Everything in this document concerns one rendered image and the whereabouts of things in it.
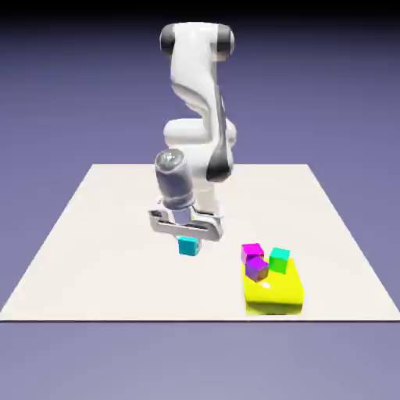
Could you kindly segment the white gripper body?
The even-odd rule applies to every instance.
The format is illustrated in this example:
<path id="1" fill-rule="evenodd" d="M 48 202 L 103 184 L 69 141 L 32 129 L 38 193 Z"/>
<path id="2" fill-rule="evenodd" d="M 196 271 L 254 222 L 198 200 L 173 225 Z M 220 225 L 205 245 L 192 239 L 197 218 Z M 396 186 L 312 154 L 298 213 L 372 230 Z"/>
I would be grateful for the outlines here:
<path id="1" fill-rule="evenodd" d="M 154 209 L 148 214 L 150 225 L 155 232 L 205 241 L 219 241 L 223 236 L 219 217 L 196 212 L 194 208 Z"/>

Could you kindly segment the small cyan cube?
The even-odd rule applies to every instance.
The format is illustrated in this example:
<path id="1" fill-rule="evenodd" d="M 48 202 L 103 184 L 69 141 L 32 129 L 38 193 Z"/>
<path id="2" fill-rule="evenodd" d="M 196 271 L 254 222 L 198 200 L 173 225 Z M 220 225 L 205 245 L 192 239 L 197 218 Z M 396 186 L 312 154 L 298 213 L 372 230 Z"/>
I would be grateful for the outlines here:
<path id="1" fill-rule="evenodd" d="M 181 255 L 196 256 L 201 248 L 201 242 L 196 237 L 179 236 L 177 242 Z"/>

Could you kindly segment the small magenta cube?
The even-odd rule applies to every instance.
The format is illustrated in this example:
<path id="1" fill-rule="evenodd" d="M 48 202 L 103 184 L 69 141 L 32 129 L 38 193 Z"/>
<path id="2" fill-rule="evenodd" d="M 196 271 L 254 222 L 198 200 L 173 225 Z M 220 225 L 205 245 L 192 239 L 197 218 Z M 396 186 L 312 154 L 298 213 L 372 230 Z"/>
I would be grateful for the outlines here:
<path id="1" fill-rule="evenodd" d="M 255 257 L 264 258 L 264 251 L 259 243 L 247 243 L 241 246 L 241 261 L 243 263 L 247 263 Z"/>

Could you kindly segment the small purple cube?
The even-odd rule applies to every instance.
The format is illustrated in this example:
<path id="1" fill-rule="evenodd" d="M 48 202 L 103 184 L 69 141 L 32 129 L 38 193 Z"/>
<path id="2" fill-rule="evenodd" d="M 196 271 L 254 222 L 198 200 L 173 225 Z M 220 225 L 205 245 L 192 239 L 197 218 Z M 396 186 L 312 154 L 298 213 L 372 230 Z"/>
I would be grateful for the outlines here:
<path id="1" fill-rule="evenodd" d="M 267 278 L 268 272 L 269 264 L 260 256 L 252 257 L 245 263 L 245 275 L 255 282 Z"/>

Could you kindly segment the small green cube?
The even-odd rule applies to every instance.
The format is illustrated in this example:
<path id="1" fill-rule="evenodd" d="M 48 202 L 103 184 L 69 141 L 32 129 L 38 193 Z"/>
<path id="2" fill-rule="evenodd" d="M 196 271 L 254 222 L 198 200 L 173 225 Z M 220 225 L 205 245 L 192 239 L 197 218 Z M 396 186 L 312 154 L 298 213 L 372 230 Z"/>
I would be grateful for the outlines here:
<path id="1" fill-rule="evenodd" d="M 285 274 L 288 267 L 290 251 L 284 248 L 273 248 L 269 257 L 269 268 L 276 273 Z"/>

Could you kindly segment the large yellow box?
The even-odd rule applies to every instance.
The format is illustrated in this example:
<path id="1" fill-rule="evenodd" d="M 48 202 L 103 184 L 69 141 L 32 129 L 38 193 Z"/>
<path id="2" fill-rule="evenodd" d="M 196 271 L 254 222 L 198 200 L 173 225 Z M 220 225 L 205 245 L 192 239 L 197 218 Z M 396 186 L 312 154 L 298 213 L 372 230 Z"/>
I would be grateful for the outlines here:
<path id="1" fill-rule="evenodd" d="M 304 289 L 293 258 L 287 261 L 286 273 L 271 270 L 257 282 L 245 275 L 242 266 L 242 281 L 248 316 L 296 315 L 302 311 Z"/>

